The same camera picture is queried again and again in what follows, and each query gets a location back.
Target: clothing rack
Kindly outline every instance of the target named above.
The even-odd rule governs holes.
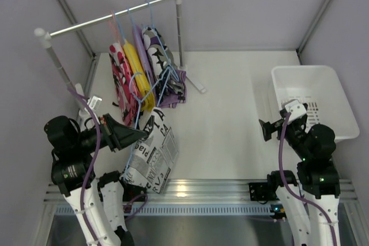
[[[132,12],[136,12],[142,9],[146,9],[150,6],[156,5],[156,4],[160,4],[163,2],[166,2],[169,0],[154,0],[151,2],[147,2],[141,5],[138,5],[136,7],[132,7],[130,9],[126,9],[126,10],[122,10],[119,12],[115,13],[116,17],[120,17],[120,16],[124,16],[128,13],[132,13]],[[177,17],[177,33],[178,33],[178,49],[179,49],[179,64],[180,67],[179,69],[181,70],[187,70],[186,69],[186,65],[183,61],[183,54],[184,54],[184,49],[183,49],[183,41],[182,41],[182,37],[183,37],[183,27],[182,27],[182,0],[174,0],[175,4],[176,4],[176,17]],[[67,86],[67,88],[75,90],[75,86],[73,85],[72,81],[70,80],[67,72],[65,71],[65,69],[63,68],[56,52],[54,51],[52,45],[51,45],[51,39],[54,37],[58,37],[70,32],[75,32],[81,29],[84,29],[86,27],[95,25],[95,24],[99,24],[105,21],[108,21],[110,19],[113,18],[112,14],[109,14],[107,16],[103,16],[103,17],[99,17],[96,18],[94,20],[89,20],[83,23],[79,23],[79,24],[74,24],[70,27],[58,30],[58,31],[54,31],[54,32],[46,32],[43,28],[36,28],[35,29],[35,36],[38,37],[38,39],[41,42],[41,45],[44,49],[46,49],[47,53],[49,54],[51,60],[53,61],[55,67],[57,68],[60,76],[62,77],[65,85]],[[196,89],[200,92],[200,93],[204,93],[206,92],[205,87],[191,74],[189,74],[187,72],[187,79],[190,80],[190,82],[196,87]],[[81,105],[81,103],[77,102],[78,106],[81,108],[81,110],[84,110],[84,107]]]

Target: purple cable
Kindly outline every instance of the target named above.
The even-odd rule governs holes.
[[[86,186],[87,186],[87,181],[88,178],[91,175],[92,169],[93,169],[93,165],[96,161],[97,158],[97,154],[99,153],[99,149],[100,149],[100,142],[101,142],[101,133],[100,133],[100,127],[99,127],[99,122],[97,121],[95,114],[93,113],[93,111],[91,110],[91,108],[88,106],[87,102],[84,101],[84,96],[78,94],[75,90],[72,89],[68,89],[68,91],[79,101],[82,103],[82,105],[87,109],[88,113],[91,115],[91,118],[95,124],[95,129],[96,129],[96,147],[95,147],[95,154],[93,155],[92,161],[90,163],[90,166],[88,167],[87,173],[85,175],[85,178],[83,179],[83,184],[82,184],[82,190],[81,190],[81,197],[80,197],[80,208],[81,208],[81,212],[84,211],[84,199],[85,199],[85,190],[86,190]],[[83,220],[85,221],[85,224],[88,228],[88,230],[91,233],[92,238],[97,241],[97,235],[95,233],[95,231],[93,230],[93,227],[91,226],[90,222],[88,221],[87,215],[86,213],[82,213],[82,217]]]
[[[139,207],[133,214],[131,214],[130,216],[128,216],[125,221],[129,221],[131,220],[136,214],[138,214],[142,209],[143,207],[147,204],[148,202],[148,195],[146,193],[144,194],[139,194],[137,196],[135,196],[131,201],[129,201],[126,205],[123,206],[123,210],[127,207],[127,206],[132,206],[132,204],[138,199],[138,198],[141,198],[141,197],[145,197],[145,201],[144,203],[141,205],[141,207]]]
[[[312,205],[312,206],[316,207],[316,208],[317,208],[317,209],[318,209],[318,210],[319,210],[319,211],[324,215],[324,217],[327,219],[327,222],[328,222],[329,224],[331,224],[331,223],[332,223],[332,221],[331,221],[331,219],[329,218],[328,213],[326,213],[326,212],[324,211],[324,209],[323,209],[320,205],[318,205],[318,204],[316,204],[316,203],[314,203],[314,202],[312,202],[312,201],[310,201],[310,200],[308,200],[308,199],[302,198],[302,197],[300,197],[299,195],[295,194],[295,193],[290,189],[290,187],[288,186],[288,183],[287,183],[286,177],[284,176],[284,171],[283,171],[283,159],[282,159],[282,157],[283,157],[283,142],[284,142],[284,137],[285,137],[285,135],[286,135],[286,129],[287,129],[288,119],[289,119],[290,115],[291,115],[291,113],[290,113],[290,112],[289,112],[289,113],[287,113],[286,118],[285,118],[285,120],[284,120],[284,122],[283,122],[282,132],[281,132],[281,137],[280,137],[280,141],[279,141],[279,150],[278,150],[278,165],[279,165],[279,173],[280,173],[280,175],[281,175],[281,179],[282,179],[283,185],[284,185],[284,187],[287,189],[287,191],[288,191],[288,192],[289,192],[293,197],[295,197],[296,199],[298,199],[298,200],[300,200],[300,201],[302,201],[302,202],[304,202],[304,203],[307,203],[307,204],[309,204],[309,205]],[[333,245],[334,245],[334,246],[338,246],[338,245],[337,245],[336,232],[334,231],[334,227],[333,227],[333,226],[331,226],[331,225],[330,225],[330,232],[332,233]]]

